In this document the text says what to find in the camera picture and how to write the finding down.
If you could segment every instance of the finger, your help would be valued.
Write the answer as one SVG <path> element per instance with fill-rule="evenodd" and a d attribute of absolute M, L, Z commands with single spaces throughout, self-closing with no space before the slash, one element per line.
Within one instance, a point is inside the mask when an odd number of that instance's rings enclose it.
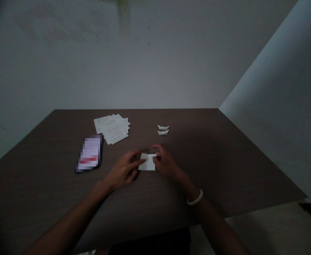
<path fill-rule="evenodd" d="M 127 152 L 125 154 L 126 160 L 131 160 L 135 155 L 138 155 L 140 153 L 141 153 L 141 151 L 139 151 L 139 150 Z"/>
<path fill-rule="evenodd" d="M 160 161 L 157 159 L 157 157 L 153 157 L 153 163 L 156 166 L 156 168 L 159 168 L 160 166 Z"/>
<path fill-rule="evenodd" d="M 126 167 L 126 170 L 129 172 L 131 171 L 132 169 L 134 168 L 137 168 L 139 165 L 141 165 L 142 163 L 145 163 L 146 160 L 145 159 L 140 159 L 140 160 L 137 160 L 131 164 L 129 164 L 127 167 Z"/>
<path fill-rule="evenodd" d="M 131 183 L 132 181 L 134 181 L 137 175 L 138 175 L 138 170 L 134 169 L 131 175 L 127 178 L 127 183 Z"/>
<path fill-rule="evenodd" d="M 165 153 L 165 149 L 164 149 L 163 146 L 160 145 L 160 144 L 152 145 L 152 148 L 153 148 L 153 149 L 154 149 L 154 148 L 158 148 L 161 154 Z"/>

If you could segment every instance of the floor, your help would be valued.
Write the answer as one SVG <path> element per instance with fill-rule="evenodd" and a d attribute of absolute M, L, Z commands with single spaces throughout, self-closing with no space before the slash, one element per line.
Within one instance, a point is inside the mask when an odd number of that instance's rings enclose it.
<path fill-rule="evenodd" d="M 252 254 L 311 254 L 311 215 L 289 203 L 226 220 Z M 191 228 L 191 254 L 215 254 L 200 226 Z"/>

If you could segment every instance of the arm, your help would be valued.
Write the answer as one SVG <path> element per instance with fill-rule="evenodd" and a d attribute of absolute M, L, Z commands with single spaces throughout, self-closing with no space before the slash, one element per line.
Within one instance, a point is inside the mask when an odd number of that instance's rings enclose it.
<path fill-rule="evenodd" d="M 99 181 L 80 203 L 28 248 L 25 255 L 51 255 L 70 252 L 95 215 L 100 203 L 112 191 L 131 183 L 135 179 L 138 173 L 137 167 L 145 162 L 145 160 L 138 160 L 131 163 L 131 159 L 138 153 L 140 152 L 133 151 L 123 155 L 116 162 L 111 172 Z"/>
<path fill-rule="evenodd" d="M 199 189 L 191 182 L 189 176 L 175 163 L 171 154 L 161 145 L 153 145 L 158 148 L 157 157 L 153 158 L 156 168 L 164 175 L 172 178 L 180 184 L 189 201 L 194 201 L 200 194 Z M 237 234 L 226 223 L 204 197 L 193 206 L 205 235 L 217 254 L 248 254 L 248 251 Z"/>

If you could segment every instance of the white wall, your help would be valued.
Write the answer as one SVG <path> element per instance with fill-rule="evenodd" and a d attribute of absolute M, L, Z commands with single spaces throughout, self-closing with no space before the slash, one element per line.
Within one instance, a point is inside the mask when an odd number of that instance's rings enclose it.
<path fill-rule="evenodd" d="M 0 157 L 53 109 L 219 107 L 295 3 L 4 1 Z"/>
<path fill-rule="evenodd" d="M 311 200 L 311 0 L 299 0 L 220 110 Z"/>

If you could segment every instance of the brown tabletop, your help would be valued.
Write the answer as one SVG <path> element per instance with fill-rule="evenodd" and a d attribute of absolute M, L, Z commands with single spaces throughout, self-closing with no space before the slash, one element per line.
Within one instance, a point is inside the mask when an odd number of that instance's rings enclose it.
<path fill-rule="evenodd" d="M 75 174 L 93 119 L 129 118 L 129 137 L 103 144 L 99 169 Z M 170 126 L 159 136 L 157 125 Z M 55 110 L 0 160 L 0 230 L 21 253 L 102 179 L 129 150 L 163 144 L 218 210 L 233 216 L 305 194 L 218 109 Z M 180 189 L 158 171 L 102 204 L 74 253 L 187 227 L 195 222 Z"/>

